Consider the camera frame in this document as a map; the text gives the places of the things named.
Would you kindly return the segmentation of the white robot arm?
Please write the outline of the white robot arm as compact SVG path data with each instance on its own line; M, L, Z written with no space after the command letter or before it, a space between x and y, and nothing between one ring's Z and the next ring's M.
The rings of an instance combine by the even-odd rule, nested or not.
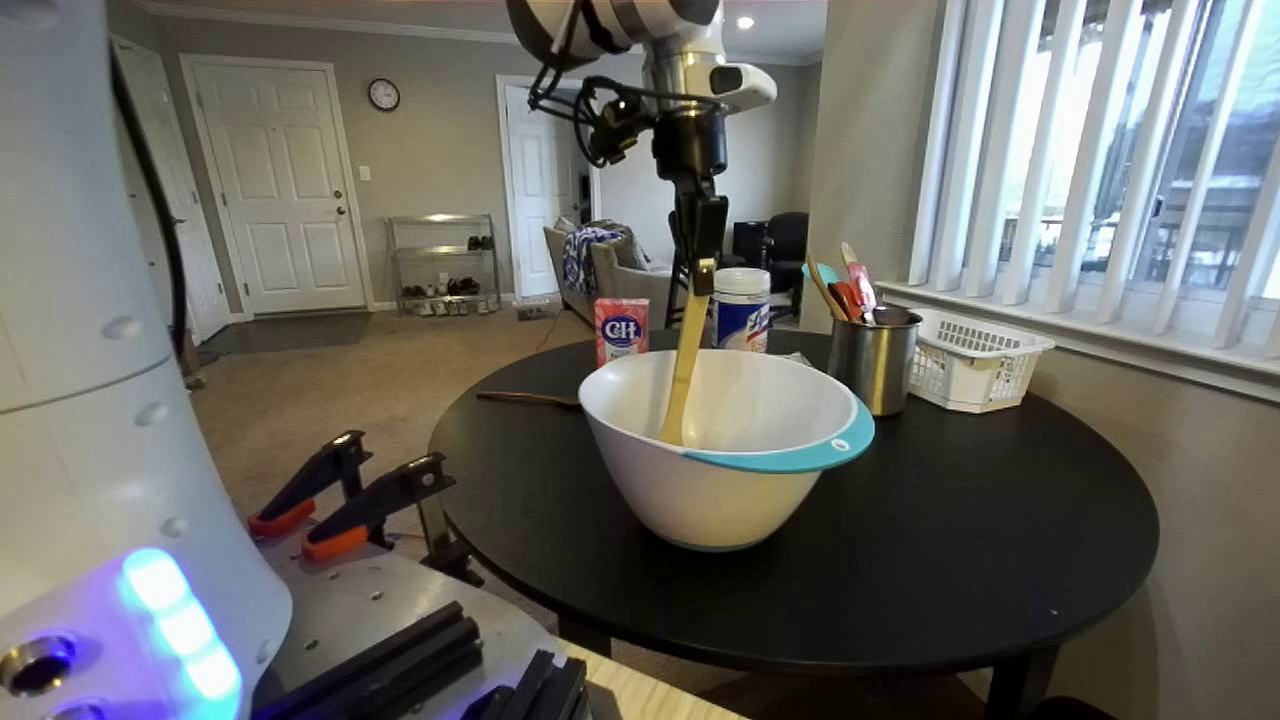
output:
M541 61L526 107L566 118L588 164L616 164L653 136L655 174L676 186L676 269L712 293L729 201L724 118L777 98L777 79L730 64L718 0L502 0L511 36Z

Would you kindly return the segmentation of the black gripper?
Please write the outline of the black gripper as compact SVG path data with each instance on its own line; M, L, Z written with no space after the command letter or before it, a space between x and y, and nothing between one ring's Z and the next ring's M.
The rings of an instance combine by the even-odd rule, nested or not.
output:
M724 241L729 201L716 192L716 174L729 168L724 113L706 98L687 107L662 107L653 136L655 174L676 186L667 210L676 257L687 269L687 293L712 297L716 251Z

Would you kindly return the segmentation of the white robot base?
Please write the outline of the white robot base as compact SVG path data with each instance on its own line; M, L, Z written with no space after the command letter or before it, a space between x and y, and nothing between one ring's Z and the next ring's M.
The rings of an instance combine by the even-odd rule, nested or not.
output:
M4 715L246 720L287 620L133 224L103 0L0 0L0 622L68 654Z

